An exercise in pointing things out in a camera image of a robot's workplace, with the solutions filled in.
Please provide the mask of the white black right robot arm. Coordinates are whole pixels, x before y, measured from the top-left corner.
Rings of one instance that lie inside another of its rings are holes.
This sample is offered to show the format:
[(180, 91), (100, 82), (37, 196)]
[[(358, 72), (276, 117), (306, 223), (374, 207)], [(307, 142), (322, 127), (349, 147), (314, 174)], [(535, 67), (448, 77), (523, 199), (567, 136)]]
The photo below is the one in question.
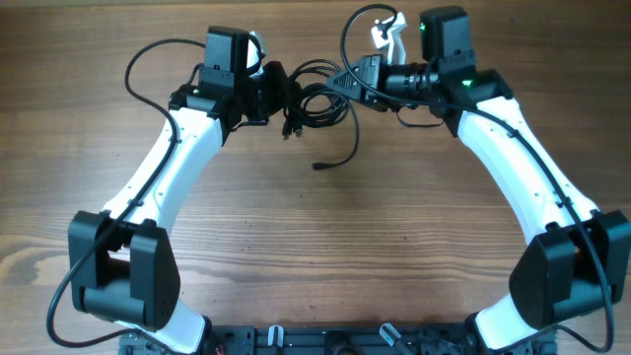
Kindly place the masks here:
[(585, 197), (534, 136), (502, 76), (477, 68), (463, 8), (429, 9), (419, 20), (421, 62), (407, 61), (406, 21), (391, 11), (372, 27), (377, 53), (346, 62), (327, 84), (378, 111), (427, 108), (481, 161), (518, 219), (526, 249), (509, 291), (467, 318), (456, 350), (502, 354), (524, 347), (539, 354), (568, 320), (603, 311), (600, 351), (608, 351), (630, 256), (629, 220)]

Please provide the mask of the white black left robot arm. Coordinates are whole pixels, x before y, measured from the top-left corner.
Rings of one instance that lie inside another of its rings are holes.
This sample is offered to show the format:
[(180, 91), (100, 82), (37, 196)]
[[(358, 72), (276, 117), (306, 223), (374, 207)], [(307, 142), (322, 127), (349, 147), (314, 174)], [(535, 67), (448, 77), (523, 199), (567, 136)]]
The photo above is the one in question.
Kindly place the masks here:
[(209, 318), (179, 297), (169, 235), (185, 198), (228, 136), (265, 125), (283, 106), (282, 65), (265, 63), (256, 32), (211, 27), (204, 59), (159, 109), (166, 122), (125, 187), (99, 213), (68, 228), (71, 269), (63, 284), (74, 308), (121, 325), (174, 354), (218, 354)]

